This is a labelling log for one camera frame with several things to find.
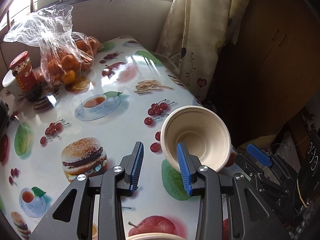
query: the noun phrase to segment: red jar lid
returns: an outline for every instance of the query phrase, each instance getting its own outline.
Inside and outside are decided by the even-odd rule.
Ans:
[[[14,69],[16,66],[20,65],[27,57],[29,57],[29,52],[26,50],[20,53],[15,59],[10,63],[10,69]]]

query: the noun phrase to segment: cabinet door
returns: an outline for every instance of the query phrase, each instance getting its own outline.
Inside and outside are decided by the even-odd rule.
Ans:
[[[294,0],[297,11],[259,68],[258,129],[280,129],[320,86],[320,24],[304,0]]]
[[[277,38],[290,24],[292,0],[251,0],[237,43],[237,56],[247,70],[254,70],[266,58]]]

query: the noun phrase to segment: curtain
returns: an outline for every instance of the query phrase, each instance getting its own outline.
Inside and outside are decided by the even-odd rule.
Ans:
[[[229,39],[237,39],[248,3],[249,0],[173,1],[156,53],[174,63],[170,70],[199,101],[206,97],[222,46]]]

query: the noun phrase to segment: jar label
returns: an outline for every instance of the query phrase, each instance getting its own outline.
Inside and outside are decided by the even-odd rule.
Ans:
[[[37,82],[32,69],[30,71],[19,72],[15,77],[23,92],[31,90]]]

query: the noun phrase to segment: beige paper bowl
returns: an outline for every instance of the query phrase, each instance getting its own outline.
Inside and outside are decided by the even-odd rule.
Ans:
[[[126,240],[185,240],[181,236],[165,233],[146,233],[141,235],[129,236]]]
[[[184,106],[164,121],[160,135],[162,151],[170,165],[180,172],[177,144],[184,142],[202,165],[218,172],[228,161],[231,149],[229,131],[215,113],[201,106]]]

